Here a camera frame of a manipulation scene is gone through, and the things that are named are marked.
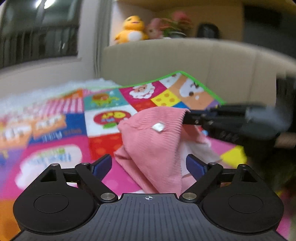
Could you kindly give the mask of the pink ribbed child's top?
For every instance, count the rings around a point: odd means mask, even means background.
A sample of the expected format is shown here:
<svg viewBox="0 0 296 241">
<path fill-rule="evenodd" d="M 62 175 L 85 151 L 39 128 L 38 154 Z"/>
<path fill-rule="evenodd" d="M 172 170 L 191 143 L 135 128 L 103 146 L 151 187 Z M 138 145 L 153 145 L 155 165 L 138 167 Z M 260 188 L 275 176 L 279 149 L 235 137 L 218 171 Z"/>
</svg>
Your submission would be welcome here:
<svg viewBox="0 0 296 241">
<path fill-rule="evenodd" d="M 206 164 L 219 162 L 209 139 L 195 125 L 183 123 L 185 108 L 154 107 L 122 120 L 122 146 L 114 156 L 146 193 L 180 195 L 195 181 L 186 168 L 193 154 Z"/>
</svg>

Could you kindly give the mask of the black round speaker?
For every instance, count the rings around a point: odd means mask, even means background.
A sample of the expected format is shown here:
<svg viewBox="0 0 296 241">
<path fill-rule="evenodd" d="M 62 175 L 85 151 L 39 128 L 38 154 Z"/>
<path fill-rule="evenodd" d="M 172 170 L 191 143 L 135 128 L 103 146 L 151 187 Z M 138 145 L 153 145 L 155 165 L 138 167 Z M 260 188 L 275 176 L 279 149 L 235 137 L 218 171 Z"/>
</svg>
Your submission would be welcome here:
<svg viewBox="0 0 296 241">
<path fill-rule="evenodd" d="M 212 23 L 201 23 L 197 28 L 197 38 L 219 39 L 219 28 Z"/>
</svg>

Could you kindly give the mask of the colourful cartoon play mat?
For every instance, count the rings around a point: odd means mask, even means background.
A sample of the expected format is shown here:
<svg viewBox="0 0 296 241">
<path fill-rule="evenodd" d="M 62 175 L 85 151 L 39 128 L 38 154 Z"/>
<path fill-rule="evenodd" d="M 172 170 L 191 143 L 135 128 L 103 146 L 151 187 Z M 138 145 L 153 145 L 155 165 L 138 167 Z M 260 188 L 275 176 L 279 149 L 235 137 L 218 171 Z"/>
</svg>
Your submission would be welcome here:
<svg viewBox="0 0 296 241">
<path fill-rule="evenodd" d="M 114 156 L 119 123 L 140 112 L 122 89 L 80 88 L 1 114 L 1 240 L 295 240 L 295 157 L 255 157 L 202 126 L 220 186 L 200 203 L 144 192 Z M 75 166 L 106 154 L 102 182 L 118 201 L 97 203 Z"/>
</svg>

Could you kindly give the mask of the white vertical curtain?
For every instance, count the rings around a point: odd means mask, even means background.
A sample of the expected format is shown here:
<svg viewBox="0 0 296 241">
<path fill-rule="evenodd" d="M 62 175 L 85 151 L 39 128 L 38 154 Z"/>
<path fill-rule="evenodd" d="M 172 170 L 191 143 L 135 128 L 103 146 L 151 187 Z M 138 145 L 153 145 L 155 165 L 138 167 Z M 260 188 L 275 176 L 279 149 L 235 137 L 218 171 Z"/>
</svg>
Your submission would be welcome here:
<svg viewBox="0 0 296 241">
<path fill-rule="evenodd" d="M 100 77 L 102 54 L 109 45 L 113 1 L 98 1 L 94 25 L 94 76 Z"/>
</svg>

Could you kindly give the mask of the yellow duck plush toy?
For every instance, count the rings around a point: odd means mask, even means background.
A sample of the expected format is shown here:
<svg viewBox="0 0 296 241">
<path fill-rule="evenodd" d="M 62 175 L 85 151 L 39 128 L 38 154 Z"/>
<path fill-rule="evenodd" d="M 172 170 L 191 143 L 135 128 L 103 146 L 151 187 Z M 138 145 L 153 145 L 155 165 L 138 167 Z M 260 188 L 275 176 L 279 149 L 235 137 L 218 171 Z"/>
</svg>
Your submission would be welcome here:
<svg viewBox="0 0 296 241">
<path fill-rule="evenodd" d="M 114 40 L 116 44 L 148 40 L 149 37 L 144 31 L 143 20 L 139 16 L 130 16 L 123 22 L 123 30 L 115 36 Z"/>
</svg>

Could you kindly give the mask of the pink plush toy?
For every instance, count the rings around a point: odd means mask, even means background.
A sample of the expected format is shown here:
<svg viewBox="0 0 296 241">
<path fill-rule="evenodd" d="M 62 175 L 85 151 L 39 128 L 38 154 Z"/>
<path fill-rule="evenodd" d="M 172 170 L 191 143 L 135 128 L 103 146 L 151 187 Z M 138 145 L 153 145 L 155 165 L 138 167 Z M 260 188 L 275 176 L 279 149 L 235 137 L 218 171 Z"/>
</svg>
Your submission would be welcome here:
<svg viewBox="0 0 296 241">
<path fill-rule="evenodd" d="M 146 27 L 146 32 L 150 40 L 163 39 L 163 32 L 161 30 L 162 20 L 160 18 L 154 18 Z"/>
</svg>

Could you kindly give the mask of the red-leaved potted plant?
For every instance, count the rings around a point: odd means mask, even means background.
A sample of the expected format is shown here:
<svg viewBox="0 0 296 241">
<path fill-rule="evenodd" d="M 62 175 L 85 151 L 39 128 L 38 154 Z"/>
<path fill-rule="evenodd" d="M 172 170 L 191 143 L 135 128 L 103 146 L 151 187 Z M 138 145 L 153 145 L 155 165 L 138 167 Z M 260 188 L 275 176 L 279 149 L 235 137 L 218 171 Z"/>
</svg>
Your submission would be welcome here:
<svg viewBox="0 0 296 241">
<path fill-rule="evenodd" d="M 164 38 L 186 38 L 192 28 L 192 20 L 184 11 L 175 11 L 170 17 L 161 18 L 160 30 Z"/>
</svg>

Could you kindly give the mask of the dark barred window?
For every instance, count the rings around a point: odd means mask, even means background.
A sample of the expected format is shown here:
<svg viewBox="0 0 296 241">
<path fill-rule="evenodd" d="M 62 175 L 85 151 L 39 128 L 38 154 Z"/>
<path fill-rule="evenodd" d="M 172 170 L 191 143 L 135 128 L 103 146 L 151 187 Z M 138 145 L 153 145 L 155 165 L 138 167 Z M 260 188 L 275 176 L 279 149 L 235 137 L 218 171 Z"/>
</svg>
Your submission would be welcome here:
<svg viewBox="0 0 296 241">
<path fill-rule="evenodd" d="M 82 2 L 1 1 L 1 68 L 78 54 Z"/>
</svg>

